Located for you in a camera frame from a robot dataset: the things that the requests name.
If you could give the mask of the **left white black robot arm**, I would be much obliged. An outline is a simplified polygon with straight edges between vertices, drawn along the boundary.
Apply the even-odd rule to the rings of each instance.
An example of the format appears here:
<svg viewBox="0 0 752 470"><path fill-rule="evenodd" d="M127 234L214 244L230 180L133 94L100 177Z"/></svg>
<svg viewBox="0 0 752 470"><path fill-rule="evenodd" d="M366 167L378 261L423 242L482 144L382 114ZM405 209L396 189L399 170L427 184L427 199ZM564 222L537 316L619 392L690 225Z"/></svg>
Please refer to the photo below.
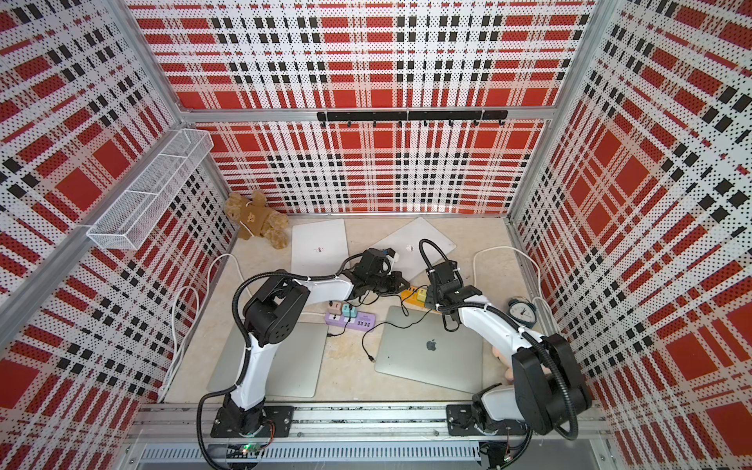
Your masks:
<svg viewBox="0 0 752 470"><path fill-rule="evenodd" d="M293 407L267 407L266 384L281 343L294 331L308 305L352 301L369 293L397 295L409 282L394 265L391 248L369 248L344 260L327 275L303 275L285 269L263 272L241 283L231 304L235 326L244 341L238 375L232 386L209 392L197 409L197 434L202 431L203 406L211 398L222 404L213 421L213 438L286 437Z"/></svg>

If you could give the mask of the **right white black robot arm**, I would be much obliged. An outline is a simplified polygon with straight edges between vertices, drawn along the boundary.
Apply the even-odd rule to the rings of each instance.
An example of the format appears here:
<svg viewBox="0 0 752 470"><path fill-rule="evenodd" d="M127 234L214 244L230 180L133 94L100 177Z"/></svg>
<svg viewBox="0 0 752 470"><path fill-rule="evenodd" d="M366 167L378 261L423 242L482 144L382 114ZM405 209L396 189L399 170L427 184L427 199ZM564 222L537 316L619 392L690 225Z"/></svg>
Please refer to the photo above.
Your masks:
<svg viewBox="0 0 752 470"><path fill-rule="evenodd" d="M496 348L512 371L513 387L480 395L489 421L519 420L534 432L579 437L578 416L593 396L570 343L559 334L542 335L495 307L483 293L465 285L457 263L427 266L434 306L442 315L478 333Z"/></svg>

